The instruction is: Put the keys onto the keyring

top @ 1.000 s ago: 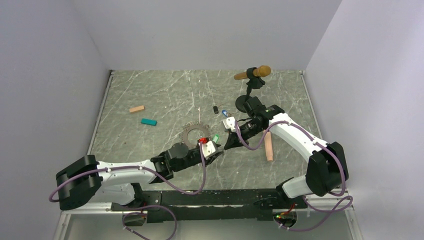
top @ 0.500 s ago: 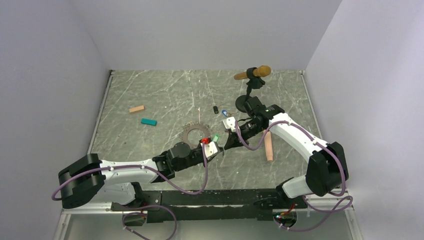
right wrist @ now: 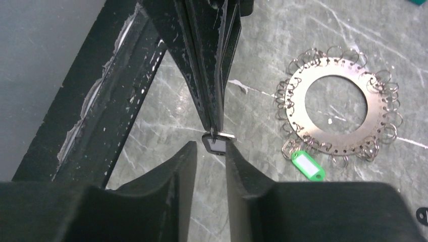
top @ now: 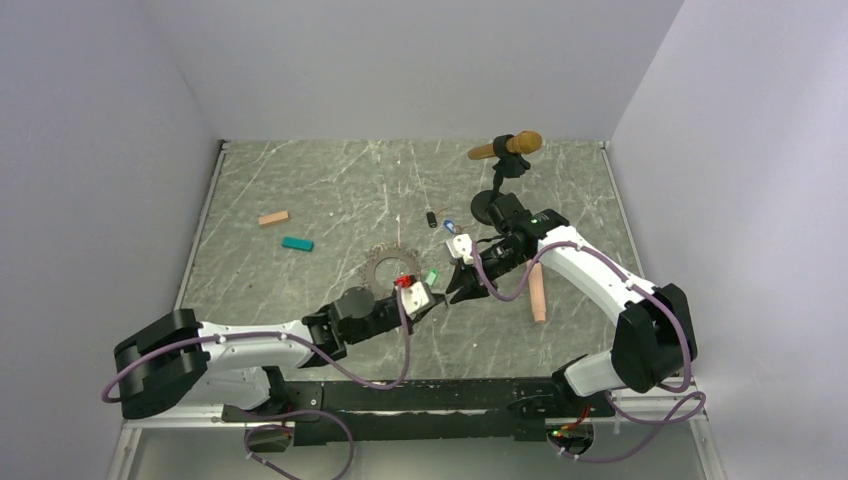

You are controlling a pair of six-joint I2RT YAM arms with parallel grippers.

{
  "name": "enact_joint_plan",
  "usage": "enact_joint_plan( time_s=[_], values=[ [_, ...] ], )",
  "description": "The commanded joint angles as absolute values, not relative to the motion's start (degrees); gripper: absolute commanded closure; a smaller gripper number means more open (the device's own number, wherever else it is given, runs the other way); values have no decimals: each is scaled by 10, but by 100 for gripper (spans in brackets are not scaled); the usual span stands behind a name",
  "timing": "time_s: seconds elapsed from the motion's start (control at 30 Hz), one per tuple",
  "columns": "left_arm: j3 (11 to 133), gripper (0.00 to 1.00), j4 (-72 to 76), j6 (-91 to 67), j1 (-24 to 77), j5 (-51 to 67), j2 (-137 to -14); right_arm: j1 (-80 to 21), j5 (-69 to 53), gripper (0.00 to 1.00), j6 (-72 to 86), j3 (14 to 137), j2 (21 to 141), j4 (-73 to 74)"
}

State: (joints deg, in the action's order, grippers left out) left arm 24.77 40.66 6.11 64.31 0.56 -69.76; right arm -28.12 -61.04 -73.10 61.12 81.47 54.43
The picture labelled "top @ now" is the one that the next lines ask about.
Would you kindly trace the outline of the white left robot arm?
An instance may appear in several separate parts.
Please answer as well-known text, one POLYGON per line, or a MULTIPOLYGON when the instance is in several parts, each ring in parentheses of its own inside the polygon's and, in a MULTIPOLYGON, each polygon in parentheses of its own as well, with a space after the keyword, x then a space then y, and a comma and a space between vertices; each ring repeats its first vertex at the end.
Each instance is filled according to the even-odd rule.
POLYGON ((120 404, 126 420, 181 404, 231 404, 272 420, 290 408, 286 369, 331 366, 362 386, 388 390, 408 374, 414 325, 445 301, 444 294, 415 282, 383 299, 350 288, 318 311, 277 325, 215 324, 198 320, 192 309, 177 309, 115 346, 117 373, 101 399, 120 404), (404 347, 396 380, 367 381, 341 365, 348 346, 391 331, 400 333, 404 347))

